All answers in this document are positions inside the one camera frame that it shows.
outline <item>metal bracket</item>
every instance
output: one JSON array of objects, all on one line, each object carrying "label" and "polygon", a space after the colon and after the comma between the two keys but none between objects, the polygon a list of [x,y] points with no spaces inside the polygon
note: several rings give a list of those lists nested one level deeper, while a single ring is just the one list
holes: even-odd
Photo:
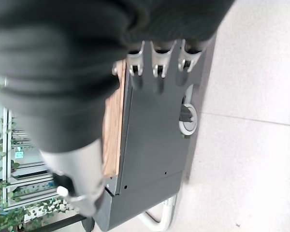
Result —
[{"label": "metal bracket", "polygon": [[152,68],[153,68],[154,77],[158,77],[159,75],[161,75],[161,77],[164,78],[166,76],[166,72],[168,70],[169,62],[171,59],[171,54],[172,54],[175,44],[176,44],[176,41],[174,41],[172,48],[167,53],[158,53],[154,49],[153,42],[150,42]]},{"label": "metal bracket", "polygon": [[182,72],[184,68],[187,68],[187,72],[189,73],[192,71],[193,67],[198,62],[199,58],[202,55],[202,52],[190,54],[185,51],[185,44],[186,44],[186,40],[183,40],[181,51],[179,54],[179,59],[178,59],[178,69]]},{"label": "metal bracket", "polygon": [[141,76],[143,73],[143,51],[144,51],[144,44],[145,41],[142,41],[141,49],[137,54],[127,54],[127,67],[129,69],[129,72],[132,76],[135,74]]}]

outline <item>black sleeve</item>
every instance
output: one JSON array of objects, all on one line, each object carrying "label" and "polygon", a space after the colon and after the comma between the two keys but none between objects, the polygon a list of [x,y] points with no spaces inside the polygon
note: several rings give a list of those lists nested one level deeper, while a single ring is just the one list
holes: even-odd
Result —
[{"label": "black sleeve", "polygon": [[207,40],[234,0],[0,0],[0,100],[47,152],[101,137],[126,45]]}]

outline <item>robotic hand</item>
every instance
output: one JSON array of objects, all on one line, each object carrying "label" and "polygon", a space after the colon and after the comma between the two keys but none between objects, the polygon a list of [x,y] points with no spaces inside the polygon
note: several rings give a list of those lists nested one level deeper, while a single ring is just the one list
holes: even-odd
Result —
[{"label": "robotic hand", "polygon": [[[140,49],[129,44],[155,41],[161,94],[169,57],[159,41],[209,40],[233,1],[0,0],[0,75],[8,81],[0,101],[41,150],[58,194],[81,214],[93,216],[102,202],[104,103],[119,84],[113,63],[129,52],[132,84],[141,88]],[[180,69],[193,67],[198,50],[191,51],[185,46]]]}]

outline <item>wheel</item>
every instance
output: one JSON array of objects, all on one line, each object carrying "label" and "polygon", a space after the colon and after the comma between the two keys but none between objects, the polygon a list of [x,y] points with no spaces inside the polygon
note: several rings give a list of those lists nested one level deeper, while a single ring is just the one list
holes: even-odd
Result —
[{"label": "wheel", "polygon": [[86,232],[91,232],[95,228],[95,220],[92,217],[82,220],[83,228]]}]

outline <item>metal frame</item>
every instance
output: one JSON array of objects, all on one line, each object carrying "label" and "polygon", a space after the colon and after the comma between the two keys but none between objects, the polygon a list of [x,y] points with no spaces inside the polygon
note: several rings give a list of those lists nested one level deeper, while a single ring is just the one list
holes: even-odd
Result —
[{"label": "metal frame", "polygon": [[[32,204],[40,201],[44,201],[53,197],[58,196],[56,188],[45,189],[39,192],[29,193],[23,196],[19,196],[21,201],[15,202],[8,198],[8,195],[11,191],[14,191],[17,187],[34,185],[41,182],[52,181],[52,175],[49,173],[38,174],[36,176],[17,178],[18,175],[38,173],[41,171],[47,170],[47,167],[43,162],[35,162],[22,164],[18,167],[14,173],[11,173],[11,160],[12,160],[12,148],[15,146],[32,146],[31,143],[13,145],[9,141],[12,139],[12,112],[6,108],[3,109],[3,152],[6,152],[6,156],[2,158],[2,179],[7,181],[10,185],[3,188],[3,203],[7,203],[7,207],[4,208],[4,211],[10,209],[15,209],[18,207],[25,206],[27,204]],[[18,130],[16,135],[20,137],[26,137],[28,134],[23,130]]]},{"label": "metal frame", "polygon": [[182,99],[187,94],[190,101],[190,86],[194,85],[193,95],[198,97],[194,106],[197,111],[201,110],[204,96],[201,88],[208,80],[214,46],[215,40],[212,40],[194,69],[181,72],[178,69],[181,50],[177,43],[165,77],[164,92],[159,95],[153,93],[155,78],[149,43],[144,46],[142,90],[132,88],[131,76],[126,72],[119,174],[107,181],[109,186],[104,191],[101,209],[94,216],[102,231],[111,230],[139,214],[146,216],[145,210],[179,192],[190,159],[190,147],[195,143],[195,139],[190,142],[194,135],[186,138],[179,129]]}]

